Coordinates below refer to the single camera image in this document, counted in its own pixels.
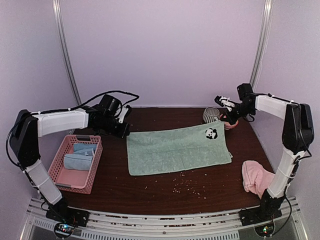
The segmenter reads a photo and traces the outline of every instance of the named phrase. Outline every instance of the blue cloth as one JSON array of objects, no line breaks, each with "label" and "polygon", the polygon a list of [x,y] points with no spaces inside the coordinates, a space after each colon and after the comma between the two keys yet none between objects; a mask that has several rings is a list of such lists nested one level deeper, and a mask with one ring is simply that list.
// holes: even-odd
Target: blue cloth
[{"label": "blue cloth", "polygon": [[77,152],[79,150],[83,149],[92,149],[96,151],[97,149],[97,144],[89,144],[89,143],[75,143],[73,144],[73,151]]},{"label": "blue cloth", "polygon": [[75,169],[82,171],[89,171],[91,167],[93,156],[82,154],[66,154],[63,159],[63,165],[66,169]]},{"label": "blue cloth", "polygon": [[82,150],[74,151],[73,154],[80,154],[84,156],[93,156],[95,154],[94,148],[85,148]]}]

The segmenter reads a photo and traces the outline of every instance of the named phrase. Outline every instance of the panda embroidery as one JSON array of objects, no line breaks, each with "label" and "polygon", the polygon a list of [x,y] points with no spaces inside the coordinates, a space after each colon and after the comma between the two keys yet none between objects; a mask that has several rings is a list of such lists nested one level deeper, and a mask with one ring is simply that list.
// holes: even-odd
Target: panda embroidery
[{"label": "panda embroidery", "polygon": [[218,137],[217,130],[209,128],[205,131],[205,136],[207,139],[216,139]]}]

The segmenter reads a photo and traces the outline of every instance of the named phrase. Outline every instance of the dark wood tabletop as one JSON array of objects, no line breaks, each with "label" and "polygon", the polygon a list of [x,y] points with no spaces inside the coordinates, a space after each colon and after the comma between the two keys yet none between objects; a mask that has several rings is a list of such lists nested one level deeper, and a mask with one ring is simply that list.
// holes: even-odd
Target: dark wood tabletop
[{"label": "dark wood tabletop", "polygon": [[[134,108],[126,122],[131,132],[160,131],[203,124],[203,108]],[[76,134],[92,134],[89,129]],[[272,167],[251,125],[239,120],[225,131],[232,163],[182,172],[131,176],[125,139],[102,136],[103,152],[90,195],[64,191],[71,207],[120,214],[172,215],[219,212],[259,205],[245,192],[242,164],[255,160]]]}]

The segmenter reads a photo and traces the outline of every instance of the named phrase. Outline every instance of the pink cloth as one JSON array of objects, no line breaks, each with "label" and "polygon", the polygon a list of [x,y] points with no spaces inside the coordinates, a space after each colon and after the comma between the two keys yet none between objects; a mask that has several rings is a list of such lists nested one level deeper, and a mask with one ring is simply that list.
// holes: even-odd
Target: pink cloth
[{"label": "pink cloth", "polygon": [[257,161],[245,161],[242,164],[243,187],[246,192],[257,194],[261,199],[275,174],[264,169]]}]

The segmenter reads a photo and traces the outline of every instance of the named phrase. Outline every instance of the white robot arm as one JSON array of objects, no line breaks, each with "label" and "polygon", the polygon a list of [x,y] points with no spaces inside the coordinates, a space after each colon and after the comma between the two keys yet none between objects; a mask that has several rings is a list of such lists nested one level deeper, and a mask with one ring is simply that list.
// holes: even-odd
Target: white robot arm
[{"label": "white robot arm", "polygon": [[256,94],[248,83],[237,87],[242,103],[235,103],[224,96],[217,96],[216,103],[226,106],[222,121],[235,124],[238,118],[255,115],[256,110],[266,112],[284,120],[282,143],[283,153],[273,181],[262,195],[260,207],[242,210],[239,214],[242,225],[249,225],[278,217],[290,182],[296,175],[301,159],[314,140],[314,128],[310,106],[275,97],[271,94]]},{"label": "white robot arm", "polygon": [[71,129],[92,128],[97,133],[125,138],[130,134],[129,124],[124,118],[131,112],[129,105],[105,94],[99,104],[92,107],[81,106],[41,112],[21,110],[11,129],[6,147],[9,144],[18,159],[14,163],[25,173],[32,186],[38,190],[49,209],[47,218],[73,226],[85,227],[89,213],[68,207],[68,202],[58,190],[40,160],[38,138]]}]

